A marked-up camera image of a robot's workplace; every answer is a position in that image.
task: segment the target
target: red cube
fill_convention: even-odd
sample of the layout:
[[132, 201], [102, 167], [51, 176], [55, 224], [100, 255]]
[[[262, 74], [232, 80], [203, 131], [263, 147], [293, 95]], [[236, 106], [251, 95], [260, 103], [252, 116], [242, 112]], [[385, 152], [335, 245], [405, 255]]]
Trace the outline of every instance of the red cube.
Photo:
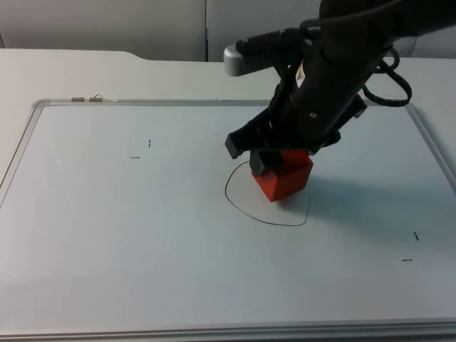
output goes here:
[[268, 200], [282, 200], [305, 188], [311, 174], [311, 158], [302, 151], [282, 151], [284, 162], [262, 176], [253, 175]]

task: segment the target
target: black mark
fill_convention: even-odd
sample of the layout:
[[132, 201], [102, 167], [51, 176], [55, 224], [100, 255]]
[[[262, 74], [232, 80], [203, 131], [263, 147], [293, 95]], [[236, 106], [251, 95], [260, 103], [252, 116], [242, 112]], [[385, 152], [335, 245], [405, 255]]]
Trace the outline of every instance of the black mark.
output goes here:
[[245, 212], [244, 210], [242, 210], [241, 208], [239, 208], [237, 205], [235, 205], [235, 203], [233, 203], [233, 201], [230, 200], [230, 198], [228, 197], [228, 194], [227, 194], [227, 189], [228, 189], [228, 184], [229, 184], [229, 181], [233, 178], [233, 175], [234, 173], [242, 166], [242, 165], [245, 165], [247, 164], [248, 161], [246, 162], [243, 162], [242, 164], [238, 165], [234, 170], [233, 172], [231, 172], [231, 175], [228, 177], [228, 180], [227, 180], [227, 183], [225, 184], [225, 197], [227, 198], [228, 202], [231, 203], [231, 205], [233, 207], [235, 207], [236, 209], [238, 209], [241, 213], [247, 215], [248, 217], [250, 217], [251, 219], [254, 219], [255, 221], [258, 221], [258, 222], [261, 222], [261, 223], [265, 223], [265, 224], [269, 224], [271, 226], [283, 226], [283, 227], [300, 227], [300, 226], [304, 226], [305, 223], [307, 222], [307, 217], [309, 215], [309, 210], [311, 208], [311, 203], [312, 203], [312, 197], [311, 197], [311, 193], [309, 192], [309, 205], [307, 206], [307, 212], [306, 212], [306, 218], [304, 220], [304, 222], [300, 223], [300, 224], [282, 224], [282, 223], [273, 223], [273, 222], [267, 222], [267, 221], [263, 221], [262, 219], [258, 219], [256, 218], [255, 216], [252, 216], [250, 214], [248, 214], [247, 212]]

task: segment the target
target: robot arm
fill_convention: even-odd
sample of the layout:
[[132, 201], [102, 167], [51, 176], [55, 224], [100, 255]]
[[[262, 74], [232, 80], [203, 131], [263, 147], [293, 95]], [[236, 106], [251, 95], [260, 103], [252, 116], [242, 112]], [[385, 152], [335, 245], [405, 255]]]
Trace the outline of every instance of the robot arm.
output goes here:
[[[252, 171], [261, 176], [266, 161], [278, 160], [274, 154], [283, 150], [314, 154], [337, 143], [339, 129], [366, 109], [361, 89], [381, 105], [407, 104], [412, 91], [394, 72], [398, 56], [394, 66], [383, 58], [399, 38], [455, 24], [453, 0], [322, 0], [320, 19], [238, 41], [225, 49], [228, 73], [273, 66], [281, 82], [268, 108], [228, 135], [230, 155], [251, 151]], [[379, 72], [399, 83], [408, 99], [385, 100], [369, 92], [366, 81]]]

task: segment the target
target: metal clip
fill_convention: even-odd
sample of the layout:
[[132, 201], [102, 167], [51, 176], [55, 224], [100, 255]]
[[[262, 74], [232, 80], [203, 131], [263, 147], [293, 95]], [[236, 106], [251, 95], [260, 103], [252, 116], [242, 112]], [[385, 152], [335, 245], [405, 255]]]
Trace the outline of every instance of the metal clip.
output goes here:
[[103, 97], [100, 93], [96, 93], [91, 98], [88, 99], [89, 102], [101, 102], [103, 101]]

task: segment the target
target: cable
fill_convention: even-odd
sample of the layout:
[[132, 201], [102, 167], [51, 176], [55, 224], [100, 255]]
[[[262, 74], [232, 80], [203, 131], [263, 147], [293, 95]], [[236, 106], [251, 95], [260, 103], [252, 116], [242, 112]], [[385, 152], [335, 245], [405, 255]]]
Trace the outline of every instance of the cable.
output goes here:
[[[393, 70], [396, 70], [400, 63], [399, 53], [396, 51], [395, 48], [390, 48], [389, 53], [391, 54], [391, 56], [394, 59], [393, 64], [391, 64], [389, 67]], [[375, 73], [379, 74], [379, 73], [386, 73], [386, 72], [383, 71], [380, 67], [377, 67], [377, 69], [375, 70]]]
[[367, 9], [365, 11], [357, 12], [354, 14], [347, 14], [345, 16], [333, 16], [327, 19], [308, 19], [304, 20], [299, 24], [299, 28], [313, 28], [313, 27], [321, 27], [322, 25], [341, 25], [347, 24], [350, 21], [355, 21], [359, 19], [364, 19], [367, 16], [373, 16], [375, 14], [379, 14], [390, 7], [393, 7], [404, 0], [392, 0], [385, 4], [379, 5], [372, 9]]
[[384, 105], [386, 107], [403, 107], [404, 105], [407, 105], [412, 99], [413, 94], [410, 84], [404, 79], [404, 77], [398, 75], [385, 61], [381, 61], [378, 67], [380, 69], [379, 73], [386, 73], [388, 76], [390, 76], [391, 79], [405, 91], [407, 98], [405, 100], [391, 100], [387, 98], [381, 98], [380, 96], [374, 95], [366, 85], [363, 86], [364, 96], [372, 102], [379, 105]]

